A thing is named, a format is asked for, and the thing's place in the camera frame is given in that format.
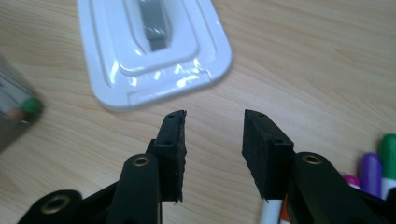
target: white plastic container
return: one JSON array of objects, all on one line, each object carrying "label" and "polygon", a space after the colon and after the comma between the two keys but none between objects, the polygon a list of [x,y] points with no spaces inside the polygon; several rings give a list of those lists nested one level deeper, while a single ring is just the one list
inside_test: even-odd
[{"label": "white plastic container", "polygon": [[78,0],[92,91],[102,105],[130,111],[226,74],[232,50],[210,0],[162,1],[166,47],[156,50],[139,1]]}]

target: green marker cap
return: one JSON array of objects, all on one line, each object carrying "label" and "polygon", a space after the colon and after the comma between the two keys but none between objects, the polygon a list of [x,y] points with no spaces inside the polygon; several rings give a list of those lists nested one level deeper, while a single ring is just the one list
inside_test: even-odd
[{"label": "green marker cap", "polygon": [[389,133],[384,136],[378,154],[382,164],[382,176],[389,179],[396,179],[395,133]]},{"label": "green marker cap", "polygon": [[24,112],[28,114],[32,114],[32,115],[38,114],[41,112],[42,108],[43,108],[43,104],[41,103],[40,100],[36,98],[29,98],[22,102],[22,109]]}]

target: wood grain surface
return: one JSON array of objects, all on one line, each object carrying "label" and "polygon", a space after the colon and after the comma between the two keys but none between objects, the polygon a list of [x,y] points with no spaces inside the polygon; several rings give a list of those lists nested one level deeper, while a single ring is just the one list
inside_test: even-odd
[{"label": "wood grain surface", "polygon": [[233,48],[216,85],[130,113],[92,95],[75,0],[2,0],[0,55],[37,90],[46,110],[0,151],[1,223],[40,197],[87,197],[120,177],[185,109],[184,202],[163,204],[163,223],[257,223],[262,200],[241,155],[245,109],[267,114],[295,150],[356,174],[359,157],[396,133],[396,1],[214,0]]}]

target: clear plastic lid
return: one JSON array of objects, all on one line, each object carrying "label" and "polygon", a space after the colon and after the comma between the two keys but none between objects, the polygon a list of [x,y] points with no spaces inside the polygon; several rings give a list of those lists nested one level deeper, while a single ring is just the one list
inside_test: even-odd
[{"label": "clear plastic lid", "polygon": [[33,89],[0,57],[0,149],[35,122],[42,109]]}]

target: gray object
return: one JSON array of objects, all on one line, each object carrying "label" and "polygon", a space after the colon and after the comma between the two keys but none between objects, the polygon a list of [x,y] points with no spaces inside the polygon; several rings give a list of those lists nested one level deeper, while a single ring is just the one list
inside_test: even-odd
[{"label": "gray object", "polygon": [[23,134],[41,110],[32,88],[0,57],[0,149]]},{"label": "gray object", "polygon": [[151,51],[165,49],[169,33],[162,0],[139,0],[139,6]]}]

